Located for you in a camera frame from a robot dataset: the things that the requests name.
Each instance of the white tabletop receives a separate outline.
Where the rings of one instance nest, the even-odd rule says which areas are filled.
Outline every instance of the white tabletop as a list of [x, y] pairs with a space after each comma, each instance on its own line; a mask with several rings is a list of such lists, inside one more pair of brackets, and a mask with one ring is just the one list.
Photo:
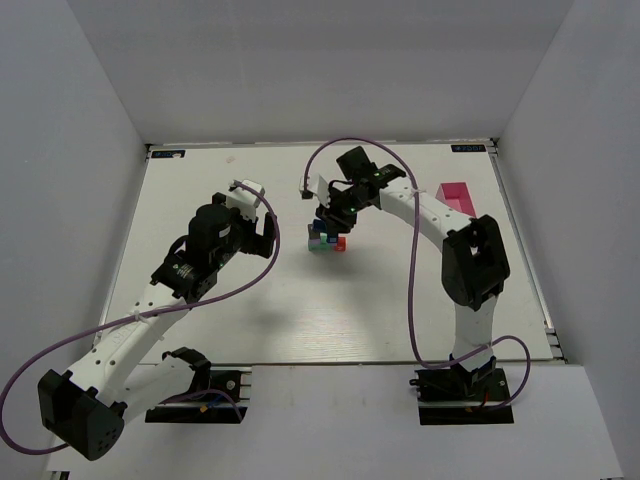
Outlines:
[[[352, 146], [326, 149], [312, 172], [342, 178], [335, 159]], [[435, 195], [443, 182], [466, 182], [477, 214], [499, 223], [511, 265], [495, 313], [494, 336], [521, 337], [536, 359], [552, 357], [544, 317], [525, 270], [498, 183], [486, 153], [452, 153], [449, 145], [394, 145], [421, 188]], [[107, 318], [125, 314], [149, 282], [171, 243], [187, 231], [196, 209], [226, 192], [233, 179], [266, 188], [281, 226], [281, 256], [260, 284], [224, 302], [194, 310], [173, 327], [144, 361], [181, 346], [214, 363], [412, 362], [406, 320], [411, 228], [369, 208], [347, 238], [345, 253], [307, 250], [307, 224], [316, 201], [302, 201], [298, 184], [312, 146], [192, 148], [184, 158], [150, 159]], [[366, 147], [378, 166], [391, 163]], [[254, 278], [267, 260], [236, 255], [208, 297]], [[440, 283], [440, 254], [420, 242], [416, 279], [416, 331], [422, 356], [443, 360], [454, 334], [453, 303]], [[502, 360], [521, 360], [505, 342]]]

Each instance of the label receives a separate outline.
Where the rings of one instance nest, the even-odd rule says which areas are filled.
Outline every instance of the label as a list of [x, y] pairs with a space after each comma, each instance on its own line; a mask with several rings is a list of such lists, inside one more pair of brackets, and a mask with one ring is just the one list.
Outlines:
[[453, 153], [486, 152], [487, 147], [484, 145], [451, 145], [451, 151]]
[[151, 158], [184, 158], [185, 150], [156, 150]]

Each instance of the colored block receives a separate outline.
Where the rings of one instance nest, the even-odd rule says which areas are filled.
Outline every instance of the colored block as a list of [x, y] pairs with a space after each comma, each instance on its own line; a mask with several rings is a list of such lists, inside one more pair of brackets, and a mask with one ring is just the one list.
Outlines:
[[331, 250], [332, 248], [331, 245], [329, 245], [328, 243], [320, 243], [320, 244], [309, 243], [307, 247], [309, 248], [310, 252]]
[[476, 210], [473, 208], [471, 194], [464, 182], [441, 183], [436, 193], [436, 198], [445, 205], [457, 210], [460, 213], [476, 216]]
[[322, 220], [314, 220], [313, 221], [313, 229], [316, 232], [326, 232], [327, 231], [327, 226], [325, 225], [325, 223]]
[[347, 249], [347, 239], [345, 237], [338, 238], [338, 243], [333, 247], [336, 252], [344, 252]]
[[309, 232], [309, 240], [320, 240], [320, 232], [316, 232], [312, 224], [307, 225], [307, 231]]

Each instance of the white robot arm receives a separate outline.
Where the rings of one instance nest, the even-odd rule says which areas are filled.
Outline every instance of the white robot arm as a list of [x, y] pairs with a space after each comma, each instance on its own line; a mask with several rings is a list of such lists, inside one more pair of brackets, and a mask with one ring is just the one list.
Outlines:
[[[380, 208], [413, 226], [415, 219], [415, 201], [413, 189], [408, 178], [396, 178], [380, 190]], [[473, 218], [427, 193], [420, 193], [420, 233], [442, 251], [443, 242], [450, 232], [458, 232], [471, 225]], [[482, 303], [475, 311], [473, 308], [454, 302], [456, 330], [452, 358], [459, 358], [472, 350], [491, 345], [493, 311], [498, 296], [494, 295]], [[487, 365], [493, 357], [493, 348], [489, 347], [460, 364], [472, 372]]]
[[[495, 220], [488, 215], [472, 218], [424, 192], [415, 192], [406, 172], [395, 165], [378, 168], [362, 147], [345, 153], [337, 163], [348, 180], [347, 188], [334, 188], [333, 182], [327, 183], [318, 175], [309, 179], [306, 189], [304, 179], [301, 181], [302, 197], [316, 196], [320, 201], [318, 220], [309, 226], [310, 232], [321, 231], [335, 242], [340, 234], [351, 231], [357, 212], [368, 206], [413, 226], [414, 195], [419, 195], [420, 233], [442, 252], [442, 285], [454, 301], [455, 342], [450, 359], [490, 346], [493, 313], [510, 274]], [[494, 369], [490, 347], [452, 367], [467, 394]]]
[[[242, 183], [264, 194], [261, 185]], [[198, 302], [237, 252], [272, 255], [273, 218], [267, 213], [264, 232], [257, 234], [259, 204], [253, 194], [234, 188], [227, 195], [216, 193], [211, 204], [198, 208], [188, 235], [174, 242], [128, 312], [139, 321], [107, 331], [64, 374], [49, 370], [42, 377], [38, 395], [47, 429], [87, 459], [96, 460], [113, 447], [133, 418], [171, 396], [208, 388], [211, 363], [185, 347], [166, 352], [157, 366], [141, 375], [130, 375], [164, 333], [189, 312], [188, 308], [166, 311], [167, 307]], [[154, 314], [158, 309], [164, 313]], [[140, 311], [147, 313], [141, 316]]]

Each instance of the purple cable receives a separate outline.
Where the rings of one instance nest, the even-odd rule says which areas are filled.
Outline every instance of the purple cable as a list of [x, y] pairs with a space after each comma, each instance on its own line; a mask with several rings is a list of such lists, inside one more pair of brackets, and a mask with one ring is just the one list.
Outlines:
[[[280, 226], [278, 225], [278, 218], [276, 217], [276, 214], [273, 211], [273, 208], [271, 207], [271, 204], [267, 201], [267, 199], [262, 194], [260, 194], [259, 192], [255, 191], [253, 188], [248, 187], [248, 186], [246, 186], [243, 183], [240, 183], [238, 181], [234, 181], [234, 186], [242, 188], [243, 190], [246, 190], [249, 193], [252, 193], [256, 197], [258, 197], [260, 199], [260, 201], [262, 203], [264, 203], [265, 207], [267, 208], [267, 211], [273, 217], [273, 226], [274, 226], [274, 230], [275, 230], [276, 247], [275, 247], [275, 250], [274, 250], [273, 255], [271, 257], [271, 261], [269, 262], [269, 265], [267, 265], [267, 267], [262, 271], [262, 273], [260, 275], [258, 275], [256, 278], [251, 280], [249, 283], [243, 285], [242, 287], [236, 288], [235, 290], [232, 290], [231, 292], [228, 292], [228, 293], [225, 293], [223, 295], [220, 295], [219, 297], [214, 297], [214, 298], [210, 298], [208, 300], [202, 300], [200, 302], [191, 303], [191, 304], [187, 304], [187, 305], [178, 305], [178, 306], [175, 306], [175, 307], [165, 307], [165, 308], [158, 308], [158, 309], [155, 309], [155, 310], [148, 310], [146, 312], [142, 312], [140, 314], [141, 316], [147, 316], [147, 315], [151, 316], [151, 315], [159, 315], [159, 314], [162, 314], [162, 313], [179, 312], [181, 310], [191, 310], [192, 308], [202, 307], [204, 305], [210, 305], [212, 303], [216, 303], [216, 302], [220, 302], [222, 300], [226, 300], [227, 298], [231, 298], [234, 295], [242, 293], [245, 290], [247, 290], [248, 288], [251, 288], [256, 283], [258, 283], [260, 280], [262, 280], [264, 277], [266, 277], [267, 274], [271, 271], [271, 269], [273, 268], [273, 266], [276, 263], [276, 260], [278, 259], [278, 254], [280, 253]], [[126, 325], [128, 323], [133, 323], [135, 321], [137, 321], [135, 315], [129, 315], [128, 317], [124, 317], [124, 318], [121, 318], [119, 320], [114, 320], [113, 322], [105, 323], [104, 325], [100, 325], [98, 327], [90, 328], [89, 330], [85, 330], [84, 332], [80, 332], [80, 333], [78, 333], [76, 335], [73, 335], [73, 336], [71, 336], [69, 338], [65, 338], [64, 340], [60, 340], [58, 343], [55, 343], [55, 344], [51, 345], [50, 347], [45, 348], [40, 353], [35, 354], [33, 357], [31, 357], [29, 360], [27, 360], [11, 376], [11, 378], [9, 379], [7, 384], [2, 389], [2, 393], [0, 393], [0, 438], [2, 438], [2, 440], [4, 440], [4, 442], [10, 448], [15, 450], [16, 452], [23, 453], [25, 455], [48, 455], [50, 453], [58, 452], [58, 451], [62, 450], [63, 448], [68, 447], [68, 445], [65, 443], [65, 444], [58, 445], [58, 446], [51, 447], [51, 448], [44, 448], [44, 449], [40, 449], [40, 450], [32, 449], [32, 448], [27, 448], [27, 447], [23, 447], [22, 445], [19, 445], [18, 443], [16, 443], [9, 436], [9, 434], [7, 433], [7, 430], [6, 430], [5, 426], [4, 426], [3, 412], [4, 412], [4, 405], [6, 403], [7, 396], [9, 395], [9, 392], [11, 391], [11, 388], [13, 388], [13, 385], [16, 383], [18, 378], [20, 378], [20, 376], [25, 372], [25, 370], [27, 368], [29, 368], [31, 365], [36, 363], [42, 357], [44, 357], [45, 355], [48, 355], [49, 353], [53, 352], [54, 350], [57, 350], [60, 347], [64, 347], [65, 345], [68, 345], [68, 344], [70, 344], [72, 342], [75, 342], [77, 340], [80, 340], [81, 338], [88, 337], [89, 335], [94, 335], [94, 334], [96, 334], [96, 333], [98, 333], [98, 332], [100, 332], [102, 330], [107, 330], [107, 329], [113, 328], [113, 327], [119, 327], [119, 326], [122, 326], [122, 325]], [[195, 396], [195, 395], [201, 395], [202, 393], [207, 393], [207, 392], [208, 391], [194, 392], [192, 394], [189, 394], [189, 397]], [[233, 402], [233, 400], [231, 398], [229, 398], [228, 396], [226, 396], [226, 395], [223, 395], [223, 396], [225, 396], [225, 398], [227, 398], [227, 400], [229, 400], [231, 402], [231, 405], [235, 408], [236, 413], [238, 413], [239, 412], [238, 406]]]
[[[318, 154], [322, 150], [327, 148], [329, 145], [333, 145], [334, 143], [342, 142], [345, 140], [368, 143], [370, 145], [376, 146], [384, 150], [385, 152], [387, 152], [405, 169], [405, 171], [407, 172], [407, 175], [409, 176], [409, 180], [411, 181], [411, 187], [416, 191], [418, 190], [418, 182], [416, 181], [416, 177], [411, 171], [411, 168], [409, 168], [409, 165], [407, 165], [407, 163], [404, 160], [402, 160], [402, 158], [400, 158], [400, 156], [396, 152], [394, 152], [389, 147], [387, 147], [386, 145], [383, 145], [380, 142], [376, 142], [375, 140], [369, 140], [369, 139], [360, 138], [360, 137], [336, 138], [335, 140], [329, 140], [328, 142], [320, 145], [316, 149], [316, 151], [313, 152], [313, 154], [309, 158], [309, 161], [307, 162], [307, 166], [304, 169], [304, 190], [307, 190], [308, 188], [309, 171], [311, 170], [311, 164], [313, 163], [315, 158], [318, 156]], [[416, 357], [416, 360], [418, 361], [418, 363], [427, 370], [439, 370], [442, 368], [452, 367], [453, 365], [457, 365], [460, 362], [464, 362], [465, 360], [473, 357], [474, 355], [477, 355], [478, 353], [486, 350], [487, 348], [489, 348], [489, 346], [482, 345], [476, 348], [475, 350], [465, 355], [462, 355], [459, 358], [450, 360], [448, 362], [433, 363], [433, 362], [425, 362], [424, 360], [422, 360], [422, 357], [420, 356], [420, 352], [418, 351], [418, 344], [416, 342], [415, 322], [414, 322], [414, 316], [413, 316], [413, 293], [414, 293], [414, 286], [415, 286], [415, 279], [416, 279], [418, 237], [420, 236], [420, 197], [419, 195], [414, 195], [413, 197], [415, 200], [415, 208], [414, 208], [414, 219], [413, 219], [413, 238], [411, 240], [411, 260], [409, 263], [409, 287], [408, 287], [408, 295], [407, 295], [407, 320], [409, 324], [409, 340], [411, 341], [411, 350], [413, 350], [413, 355]], [[505, 407], [509, 405], [513, 400], [515, 400], [518, 397], [518, 395], [520, 395], [522, 390], [524, 390], [527, 380], [529, 379], [529, 374], [531, 372], [531, 354], [529, 353], [529, 349], [527, 348], [527, 345], [521, 339], [513, 335], [503, 335], [502, 337], [499, 337], [493, 340], [491, 342], [491, 345], [492, 346], [497, 345], [498, 343], [501, 343], [505, 340], [513, 340], [515, 342], [518, 342], [520, 346], [523, 348], [525, 357], [527, 359], [526, 369], [525, 369], [524, 377], [522, 379], [522, 383], [520, 384], [518, 389], [515, 391], [515, 393], [511, 395], [511, 397], [509, 397], [504, 402], [496, 406], [490, 407], [490, 409], [498, 409], [498, 408]]]
[[160, 402], [160, 405], [164, 405], [167, 403], [178, 403], [184, 400], [189, 400], [190, 398], [193, 398], [197, 395], [207, 395], [209, 393], [214, 393], [216, 395], [224, 397], [235, 410], [236, 415], [238, 416], [238, 420], [242, 422], [242, 413], [240, 412], [240, 409], [238, 408], [236, 402], [233, 401], [233, 398], [231, 398], [226, 392], [223, 392], [222, 390], [216, 390], [215, 388], [208, 388], [207, 390], [200, 390], [199, 392], [185, 393], [184, 395], [175, 395], [173, 397], [167, 398], [164, 402]]

